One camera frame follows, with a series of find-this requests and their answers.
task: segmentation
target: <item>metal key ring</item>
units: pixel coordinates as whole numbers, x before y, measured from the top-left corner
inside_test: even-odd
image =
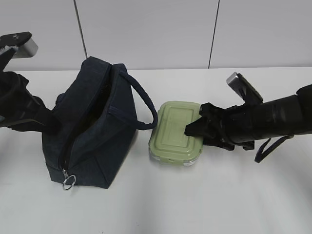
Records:
[[[66,184],[66,182],[67,182],[71,177],[74,178],[73,183],[72,183],[72,184]],[[63,182],[63,190],[67,191],[67,190],[71,189],[71,188],[75,185],[75,183],[76,183],[76,176],[75,176],[75,175],[70,175],[70,176],[69,176],[68,178],[66,178],[66,179],[64,180],[64,182]]]

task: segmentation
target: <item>white wall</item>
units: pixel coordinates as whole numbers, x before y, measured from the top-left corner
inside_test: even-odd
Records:
[[[218,0],[77,0],[88,55],[129,69],[207,68]],[[309,0],[220,0],[211,68],[311,66]],[[30,31],[39,51],[7,70],[77,70],[73,0],[2,0],[0,34]]]
[[[89,55],[131,69],[207,68],[217,0],[77,0]]]
[[[211,66],[312,65],[311,0],[221,0]]]
[[[77,70],[84,51],[72,0],[1,0],[0,34],[29,31],[33,58],[13,59],[6,70]]]

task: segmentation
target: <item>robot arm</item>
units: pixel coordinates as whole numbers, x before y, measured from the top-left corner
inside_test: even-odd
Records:
[[[256,155],[255,161],[260,162],[285,140],[312,133],[312,85],[299,89],[296,95],[263,103],[241,74],[233,73],[227,83],[245,103],[227,109],[211,103],[201,105],[202,117],[186,126],[186,135],[204,137],[204,145],[227,150],[236,145],[253,150],[255,140],[269,138]],[[271,137],[282,138],[263,152]]]

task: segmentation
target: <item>black strap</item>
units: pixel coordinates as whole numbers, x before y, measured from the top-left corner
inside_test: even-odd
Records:
[[[261,162],[266,156],[268,156],[270,153],[272,153],[273,150],[275,150],[278,146],[280,146],[285,140],[293,138],[293,135],[291,136],[283,136],[280,139],[278,139],[276,142],[274,142],[266,151],[263,152],[264,148],[267,146],[267,144],[270,142],[271,138],[269,138],[266,142],[263,143],[263,145],[260,146],[254,161],[259,163]]]
[[[155,107],[154,107],[150,97],[147,95],[147,93],[142,88],[142,86],[131,75],[129,75],[125,72],[120,72],[120,75],[131,84],[131,86],[136,90],[136,92],[143,99],[144,103],[147,105],[147,107],[152,112],[153,122],[152,123],[144,123],[144,122],[138,121],[137,119],[133,118],[132,115],[130,115],[130,114],[118,109],[118,108],[115,108],[113,106],[111,106],[109,108],[110,114],[114,115],[115,117],[117,117],[121,121],[126,122],[127,124],[130,124],[132,127],[139,129],[139,130],[147,130],[147,129],[152,129],[152,128],[156,127],[157,122],[158,122],[158,116],[157,116],[157,111],[155,110]]]

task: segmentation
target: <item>zipper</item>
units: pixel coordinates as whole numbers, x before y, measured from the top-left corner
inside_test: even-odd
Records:
[[[110,95],[110,91],[111,91],[111,79],[108,77],[108,79],[104,82],[104,84],[102,84],[102,88],[99,89],[97,94],[95,95],[93,102],[90,104],[90,109],[85,112],[85,115],[73,128],[73,131],[70,133],[67,142],[64,145],[63,153],[58,158],[59,168],[63,171],[65,178],[63,182],[64,190],[70,189],[76,182],[75,175],[68,176],[67,174],[70,162],[70,155],[72,152],[75,139],[77,138],[77,136],[79,136],[81,133],[83,133],[89,127],[91,127],[93,123],[100,117],[100,114],[102,112],[101,108],[104,109],[107,99]],[[64,186],[66,185],[66,182],[68,181],[69,178],[74,178],[74,182],[69,188],[65,189]]]

